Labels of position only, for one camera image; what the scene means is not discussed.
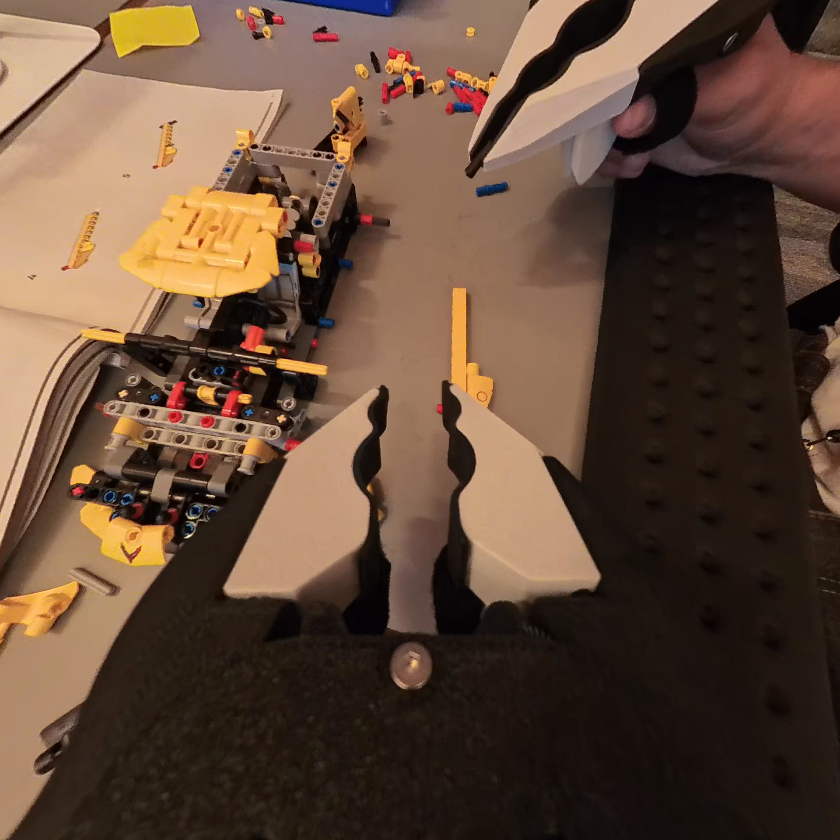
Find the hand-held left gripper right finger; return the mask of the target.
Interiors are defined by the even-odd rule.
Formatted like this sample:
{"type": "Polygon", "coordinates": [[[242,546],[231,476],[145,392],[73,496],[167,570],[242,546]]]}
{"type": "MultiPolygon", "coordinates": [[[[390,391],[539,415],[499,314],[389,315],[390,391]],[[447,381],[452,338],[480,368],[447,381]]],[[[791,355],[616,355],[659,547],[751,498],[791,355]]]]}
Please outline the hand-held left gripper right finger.
{"type": "Polygon", "coordinates": [[[456,480],[435,563],[440,634],[472,634],[495,603],[594,592],[602,575],[564,498],[563,465],[459,385],[444,382],[447,466],[456,480]]]}

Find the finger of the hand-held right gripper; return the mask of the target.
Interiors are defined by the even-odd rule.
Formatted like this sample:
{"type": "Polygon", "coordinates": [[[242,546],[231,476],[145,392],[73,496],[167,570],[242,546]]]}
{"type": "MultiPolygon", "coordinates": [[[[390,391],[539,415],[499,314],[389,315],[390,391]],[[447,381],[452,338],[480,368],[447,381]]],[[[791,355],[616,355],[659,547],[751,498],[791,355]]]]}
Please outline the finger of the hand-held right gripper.
{"type": "Polygon", "coordinates": [[[711,1],[637,1],[603,45],[574,58],[562,78],[534,93],[482,170],[520,162],[594,130],[626,109],[645,60],[714,5],[711,1]]]}
{"type": "Polygon", "coordinates": [[[633,1],[531,2],[469,145],[467,176],[490,153],[532,94],[562,78],[577,56],[603,45],[625,24],[633,1]]]}

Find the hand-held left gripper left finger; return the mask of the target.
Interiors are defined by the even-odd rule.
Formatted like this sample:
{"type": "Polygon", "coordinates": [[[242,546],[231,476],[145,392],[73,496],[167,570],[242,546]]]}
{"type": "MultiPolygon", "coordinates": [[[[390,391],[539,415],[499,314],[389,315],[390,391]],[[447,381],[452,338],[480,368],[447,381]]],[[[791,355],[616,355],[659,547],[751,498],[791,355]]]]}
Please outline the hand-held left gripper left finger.
{"type": "Polygon", "coordinates": [[[352,634],[383,634],[391,565],[370,484],[382,467],[389,391],[370,389],[284,459],[224,584],[233,599],[336,607],[352,634]]]}

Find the long yellow holed beam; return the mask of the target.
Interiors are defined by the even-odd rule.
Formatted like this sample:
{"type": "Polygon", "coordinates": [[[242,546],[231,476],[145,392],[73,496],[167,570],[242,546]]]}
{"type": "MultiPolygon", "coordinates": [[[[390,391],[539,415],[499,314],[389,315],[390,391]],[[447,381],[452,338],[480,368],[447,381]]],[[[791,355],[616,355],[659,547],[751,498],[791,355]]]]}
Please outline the long yellow holed beam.
{"type": "Polygon", "coordinates": [[[467,289],[452,290],[450,382],[468,391],[467,375],[467,289]]]}

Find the grey desk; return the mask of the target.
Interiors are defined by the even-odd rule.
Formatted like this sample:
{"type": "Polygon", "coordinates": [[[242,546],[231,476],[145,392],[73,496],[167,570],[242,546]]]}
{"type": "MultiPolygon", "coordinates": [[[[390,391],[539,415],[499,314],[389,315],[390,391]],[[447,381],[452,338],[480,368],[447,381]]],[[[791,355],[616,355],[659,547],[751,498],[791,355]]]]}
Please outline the grey desk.
{"type": "Polygon", "coordinates": [[[613,196],[565,181],[558,148],[469,180],[473,115],[446,115],[430,95],[400,98],[382,126],[378,79],[354,74],[371,50],[390,46],[410,49],[427,74],[455,64],[499,71],[527,2],[402,2],[389,18],[268,2],[287,21],[270,43],[251,40],[235,21],[237,5],[197,2],[202,39],[190,48],[118,59],[107,45],[89,67],[210,88],[281,88],[287,105],[269,141],[308,148],[329,128],[331,97],[358,83],[370,134],[353,179],[362,211],[392,223],[350,243],[354,268],[329,306],[336,323],[316,358],[330,373],[310,419],[318,427],[368,389],[388,387],[380,477],[390,628],[431,633],[430,576],[454,487],[436,415],[449,374],[451,289],[469,289],[469,357],[495,381],[495,413],[579,475],[613,196]],[[321,26],[339,42],[313,42],[321,26]],[[498,182],[508,191],[476,196],[498,182]]]}

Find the person's right hand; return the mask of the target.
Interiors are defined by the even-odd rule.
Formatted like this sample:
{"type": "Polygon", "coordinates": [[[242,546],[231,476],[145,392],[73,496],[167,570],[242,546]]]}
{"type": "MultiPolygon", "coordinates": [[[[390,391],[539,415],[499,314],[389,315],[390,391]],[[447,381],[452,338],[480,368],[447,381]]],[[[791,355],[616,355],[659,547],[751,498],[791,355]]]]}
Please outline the person's right hand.
{"type": "Polygon", "coordinates": [[[653,163],[683,175],[748,175],[838,213],[837,60],[791,52],[767,16],[744,47],[699,66],[696,78],[680,136],[643,154],[611,150],[598,174],[630,179],[653,163]]]}

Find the black perforated foam pad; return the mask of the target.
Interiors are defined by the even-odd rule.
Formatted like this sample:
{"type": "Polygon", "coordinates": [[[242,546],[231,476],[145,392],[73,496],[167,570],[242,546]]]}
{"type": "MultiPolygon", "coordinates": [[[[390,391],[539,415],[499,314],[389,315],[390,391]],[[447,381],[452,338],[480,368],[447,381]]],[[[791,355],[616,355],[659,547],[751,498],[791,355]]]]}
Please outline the black perforated foam pad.
{"type": "Polygon", "coordinates": [[[616,188],[583,475],[647,555],[745,838],[838,838],[774,197],[656,167],[616,188]]]}

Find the yellow black brick subassembly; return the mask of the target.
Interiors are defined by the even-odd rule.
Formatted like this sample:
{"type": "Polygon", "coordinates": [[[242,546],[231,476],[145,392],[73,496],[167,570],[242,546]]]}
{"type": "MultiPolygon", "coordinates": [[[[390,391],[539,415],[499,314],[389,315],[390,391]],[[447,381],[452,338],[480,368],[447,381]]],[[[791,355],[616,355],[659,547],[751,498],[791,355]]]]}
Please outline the yellow black brick subassembly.
{"type": "Polygon", "coordinates": [[[332,151],[336,159],[349,165],[357,148],[366,143],[367,122],[363,100],[355,87],[350,86],[331,99],[332,151]]]}

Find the grey axle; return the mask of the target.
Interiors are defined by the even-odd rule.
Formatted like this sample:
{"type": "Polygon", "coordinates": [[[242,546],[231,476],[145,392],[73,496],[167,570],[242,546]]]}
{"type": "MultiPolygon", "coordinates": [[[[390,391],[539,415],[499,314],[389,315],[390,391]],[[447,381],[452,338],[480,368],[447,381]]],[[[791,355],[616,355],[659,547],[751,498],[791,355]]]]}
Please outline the grey axle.
{"type": "Polygon", "coordinates": [[[83,567],[69,569],[68,575],[74,582],[102,596],[114,597],[120,593],[120,587],[117,584],[111,583],[83,567]]]}

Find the yellow rod with connector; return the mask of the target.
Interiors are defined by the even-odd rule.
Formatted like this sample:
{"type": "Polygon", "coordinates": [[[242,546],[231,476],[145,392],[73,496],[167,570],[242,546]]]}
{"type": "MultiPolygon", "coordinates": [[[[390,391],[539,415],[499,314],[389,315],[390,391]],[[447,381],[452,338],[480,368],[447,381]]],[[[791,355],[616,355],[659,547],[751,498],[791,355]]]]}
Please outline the yellow rod with connector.
{"type": "Polygon", "coordinates": [[[1,601],[1,643],[14,625],[28,637],[47,635],[56,620],[75,600],[80,585],[72,581],[45,591],[14,595],[1,601]]]}

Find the partly built yellow toy car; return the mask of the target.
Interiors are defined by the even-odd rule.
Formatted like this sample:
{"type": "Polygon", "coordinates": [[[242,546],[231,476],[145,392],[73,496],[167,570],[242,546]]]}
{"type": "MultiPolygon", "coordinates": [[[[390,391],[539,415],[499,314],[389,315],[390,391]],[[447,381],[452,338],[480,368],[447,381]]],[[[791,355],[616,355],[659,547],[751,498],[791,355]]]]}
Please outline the partly built yellow toy car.
{"type": "Polygon", "coordinates": [[[312,362],[363,213],[349,145],[237,141],[211,187],[171,195],[120,257],[155,291],[190,298],[185,339],[87,330],[141,364],[102,406],[102,466],[75,467],[69,496],[111,560],[165,564],[262,466],[300,444],[327,367],[312,362]]]}

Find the yellow paper scrap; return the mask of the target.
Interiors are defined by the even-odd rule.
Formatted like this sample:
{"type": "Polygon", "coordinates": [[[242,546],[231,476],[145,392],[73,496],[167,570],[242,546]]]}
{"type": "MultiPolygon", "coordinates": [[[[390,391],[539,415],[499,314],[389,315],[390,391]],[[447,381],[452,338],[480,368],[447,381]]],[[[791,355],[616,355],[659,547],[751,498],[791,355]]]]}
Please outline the yellow paper scrap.
{"type": "Polygon", "coordinates": [[[201,37],[191,5],[134,7],[109,15],[113,46],[118,58],[144,47],[184,47],[201,37]]]}

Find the open instruction booklet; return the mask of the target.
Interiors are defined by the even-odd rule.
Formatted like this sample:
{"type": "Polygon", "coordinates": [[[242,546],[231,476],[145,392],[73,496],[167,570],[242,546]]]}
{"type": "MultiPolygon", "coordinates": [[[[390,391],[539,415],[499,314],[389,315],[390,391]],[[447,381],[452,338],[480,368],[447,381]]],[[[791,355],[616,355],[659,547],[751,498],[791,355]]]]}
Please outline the open instruction booklet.
{"type": "Polygon", "coordinates": [[[111,354],[81,331],[143,332],[165,304],[121,253],[169,195],[214,184],[236,130],[264,139],[283,93],[84,70],[2,152],[2,564],[111,354]]]}

